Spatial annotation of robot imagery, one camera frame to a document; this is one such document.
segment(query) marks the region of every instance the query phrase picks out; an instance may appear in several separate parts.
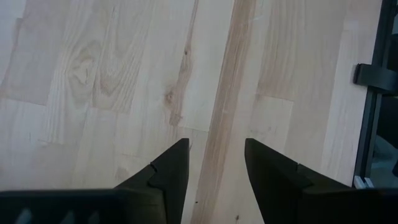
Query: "black metal bracket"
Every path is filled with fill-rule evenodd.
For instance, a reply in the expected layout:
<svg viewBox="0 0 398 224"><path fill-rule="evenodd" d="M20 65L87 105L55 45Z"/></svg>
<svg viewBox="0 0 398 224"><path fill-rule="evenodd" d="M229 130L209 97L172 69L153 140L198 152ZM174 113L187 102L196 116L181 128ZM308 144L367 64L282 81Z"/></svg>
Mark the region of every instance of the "black metal bracket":
<svg viewBox="0 0 398 224"><path fill-rule="evenodd" d="M354 83L373 87L378 93L398 95L398 73L375 65L359 64Z"/></svg>

